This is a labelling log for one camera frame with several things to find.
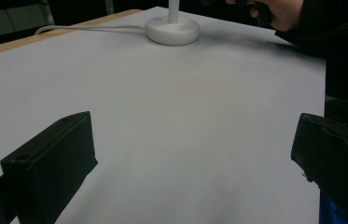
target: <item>round white base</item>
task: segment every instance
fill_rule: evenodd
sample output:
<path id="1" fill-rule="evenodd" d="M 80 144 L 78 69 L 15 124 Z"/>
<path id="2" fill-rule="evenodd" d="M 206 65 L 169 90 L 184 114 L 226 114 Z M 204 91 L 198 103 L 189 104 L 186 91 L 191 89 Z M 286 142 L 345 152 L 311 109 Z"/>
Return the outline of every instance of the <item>round white base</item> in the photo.
<path id="1" fill-rule="evenodd" d="M 178 19 L 178 23 L 168 23 L 168 17 L 156 17 L 146 23 L 146 35 L 162 45 L 187 45 L 200 35 L 200 26 L 190 19 Z"/>

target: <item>person's hand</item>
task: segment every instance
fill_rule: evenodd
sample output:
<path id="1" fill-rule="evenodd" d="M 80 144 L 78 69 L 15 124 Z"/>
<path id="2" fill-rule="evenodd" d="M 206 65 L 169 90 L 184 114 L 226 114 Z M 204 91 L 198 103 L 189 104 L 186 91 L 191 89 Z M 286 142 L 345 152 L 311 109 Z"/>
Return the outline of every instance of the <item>person's hand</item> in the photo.
<path id="1" fill-rule="evenodd" d="M 258 0 L 269 6 L 272 14 L 271 26 L 278 31 L 289 31 L 299 26 L 299 18 L 303 0 Z M 226 0 L 228 4 L 235 4 L 235 0 Z M 248 0 L 247 4 L 254 5 L 255 0 Z M 252 7 L 250 15 L 258 16 L 258 9 Z"/>

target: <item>white table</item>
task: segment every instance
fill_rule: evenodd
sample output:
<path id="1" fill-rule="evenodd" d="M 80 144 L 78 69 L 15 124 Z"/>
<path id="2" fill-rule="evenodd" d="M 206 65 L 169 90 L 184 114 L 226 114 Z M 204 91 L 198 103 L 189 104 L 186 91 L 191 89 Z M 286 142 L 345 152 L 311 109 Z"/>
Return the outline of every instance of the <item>white table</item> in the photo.
<path id="1" fill-rule="evenodd" d="M 195 43 L 76 31 L 0 53 L 0 160 L 90 111 L 99 164 L 57 223 L 317 223 L 290 150 L 300 113 L 323 115 L 325 62 L 271 30 L 180 16 L 200 24 Z"/>

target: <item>white cable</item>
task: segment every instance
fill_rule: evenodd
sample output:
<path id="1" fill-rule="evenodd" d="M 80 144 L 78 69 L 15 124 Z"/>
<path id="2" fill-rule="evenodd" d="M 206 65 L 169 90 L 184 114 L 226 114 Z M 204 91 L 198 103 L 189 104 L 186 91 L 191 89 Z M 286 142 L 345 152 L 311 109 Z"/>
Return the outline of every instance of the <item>white cable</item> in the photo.
<path id="1" fill-rule="evenodd" d="M 64 29 L 64 30 L 101 30 L 101 29 L 144 29 L 143 26 L 141 25 L 118 25 L 118 26 L 79 26 L 79 25 L 74 25 L 74 26 L 56 26 L 56 25 L 51 25 L 51 26 L 44 26 L 39 28 L 36 32 L 35 35 L 39 35 L 40 33 L 47 31 L 47 30 L 58 30 L 58 29 Z"/>

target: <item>white lamp stand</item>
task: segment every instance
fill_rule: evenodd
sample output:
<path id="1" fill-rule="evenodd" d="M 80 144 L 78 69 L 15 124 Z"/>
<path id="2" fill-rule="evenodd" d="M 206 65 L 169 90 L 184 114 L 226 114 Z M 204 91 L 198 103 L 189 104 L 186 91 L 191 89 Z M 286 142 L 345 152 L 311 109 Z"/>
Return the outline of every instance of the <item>white lamp stand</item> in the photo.
<path id="1" fill-rule="evenodd" d="M 180 46 L 194 42 L 200 25 L 194 20 L 178 18 L 180 0 L 169 0 L 169 15 L 152 18 L 146 23 L 146 35 L 162 45 Z"/>

